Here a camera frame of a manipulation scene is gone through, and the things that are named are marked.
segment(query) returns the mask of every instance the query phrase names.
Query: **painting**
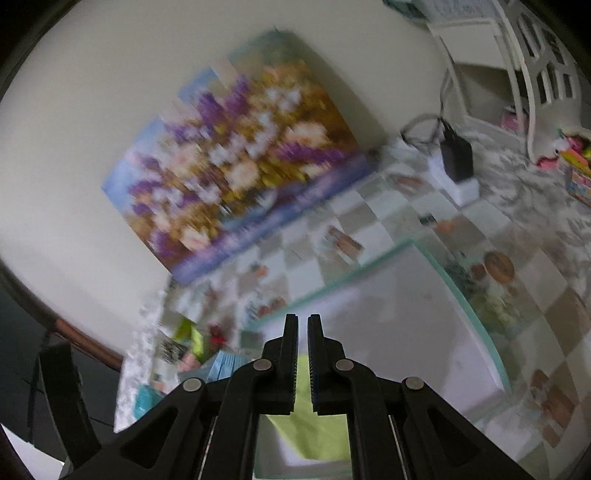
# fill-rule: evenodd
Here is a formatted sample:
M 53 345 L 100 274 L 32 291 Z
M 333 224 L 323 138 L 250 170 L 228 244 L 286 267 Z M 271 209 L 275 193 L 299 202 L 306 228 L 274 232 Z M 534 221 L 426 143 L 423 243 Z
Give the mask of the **painting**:
M 183 87 L 103 190 L 187 284 L 370 172 L 327 92 L 271 31 Z

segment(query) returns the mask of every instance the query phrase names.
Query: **green cloth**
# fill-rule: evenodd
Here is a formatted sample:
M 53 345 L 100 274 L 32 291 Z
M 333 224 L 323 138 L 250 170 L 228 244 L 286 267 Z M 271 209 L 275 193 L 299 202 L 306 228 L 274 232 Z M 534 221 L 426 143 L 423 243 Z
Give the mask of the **green cloth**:
M 325 462 L 350 458 L 347 416 L 319 417 L 312 410 L 308 355 L 297 360 L 294 411 L 267 417 L 302 458 Z

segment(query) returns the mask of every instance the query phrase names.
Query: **white flowers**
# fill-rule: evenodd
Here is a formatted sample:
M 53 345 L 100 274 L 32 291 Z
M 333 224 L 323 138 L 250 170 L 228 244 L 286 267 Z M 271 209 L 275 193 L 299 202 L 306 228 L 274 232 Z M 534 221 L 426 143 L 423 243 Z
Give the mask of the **white flowers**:
M 279 107 L 281 112 L 292 112 L 301 101 L 301 92 L 299 89 L 284 90 L 280 88 L 268 88 L 265 90 L 268 100 Z
M 282 112 L 292 112 L 300 104 L 301 93 L 299 89 L 290 90 L 285 94 L 283 100 L 279 102 L 279 110 Z
M 168 164 L 168 169 L 177 177 L 188 177 L 191 175 L 189 168 L 196 163 L 197 150 L 194 145 L 187 144 L 176 149 Z
M 234 192 L 254 187 L 258 178 L 258 167 L 252 160 L 243 161 L 226 173 L 226 180 Z
M 279 127 L 273 122 L 269 122 L 265 128 L 255 134 L 254 142 L 246 146 L 246 151 L 253 160 L 258 159 L 277 138 Z
M 211 185 L 203 188 L 201 185 L 196 190 L 199 198 L 203 203 L 207 203 L 208 205 L 212 205 L 214 203 L 219 203 L 221 197 L 220 193 L 222 192 L 217 185 L 212 183 Z
M 216 167 L 221 167 L 224 163 L 234 163 L 236 155 L 226 147 L 217 144 L 209 151 L 209 161 Z
M 166 215 L 165 211 L 158 209 L 152 219 L 154 220 L 154 226 L 156 227 L 156 230 L 166 233 L 170 231 L 170 220 L 168 220 L 168 216 Z
M 247 140 L 243 135 L 233 133 L 228 145 L 223 147 L 217 144 L 209 151 L 209 161 L 216 167 L 224 163 L 236 163 L 238 155 L 246 147 Z
M 309 165 L 304 165 L 303 167 L 300 167 L 300 172 L 305 173 L 311 179 L 316 178 L 317 176 L 322 175 L 323 173 L 325 173 L 329 170 L 330 170 L 330 166 L 328 164 L 323 164 L 323 165 L 309 164 Z
M 201 228 L 201 231 L 198 232 L 194 228 L 186 226 L 183 229 L 181 243 L 191 252 L 196 252 L 208 246 L 210 239 L 205 228 Z
M 232 132 L 232 135 L 230 135 L 230 143 L 228 144 L 228 149 L 231 152 L 238 154 L 246 148 L 247 143 L 248 140 L 246 140 L 246 137 L 244 135 L 239 135 L 236 132 Z
M 280 88 L 276 87 L 268 88 L 267 90 L 265 90 L 265 95 L 271 102 L 277 103 L 279 99 L 282 97 L 282 91 Z
M 330 142 L 326 128 L 317 122 L 300 122 L 293 128 L 287 127 L 283 138 L 288 143 L 297 143 L 307 147 L 319 148 Z

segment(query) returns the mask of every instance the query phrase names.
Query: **metal pin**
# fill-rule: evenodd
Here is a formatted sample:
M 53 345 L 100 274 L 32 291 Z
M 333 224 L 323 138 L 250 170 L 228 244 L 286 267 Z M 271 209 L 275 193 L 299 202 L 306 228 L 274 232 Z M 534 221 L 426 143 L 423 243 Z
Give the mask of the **metal pin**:
M 354 366 L 355 364 L 348 358 L 342 358 L 341 360 L 337 360 L 335 363 L 336 369 L 342 372 L 348 372 L 350 370 L 353 370 Z
M 187 392 L 196 392 L 201 388 L 203 383 L 198 378 L 188 378 L 183 382 L 183 388 Z
M 419 377 L 408 377 L 404 382 L 411 390 L 421 390 L 425 386 L 425 382 Z
M 272 367 L 272 365 L 273 364 L 270 360 L 267 360 L 266 358 L 259 358 L 259 360 L 254 362 L 252 367 L 258 372 L 264 372 L 266 370 L 269 370 Z

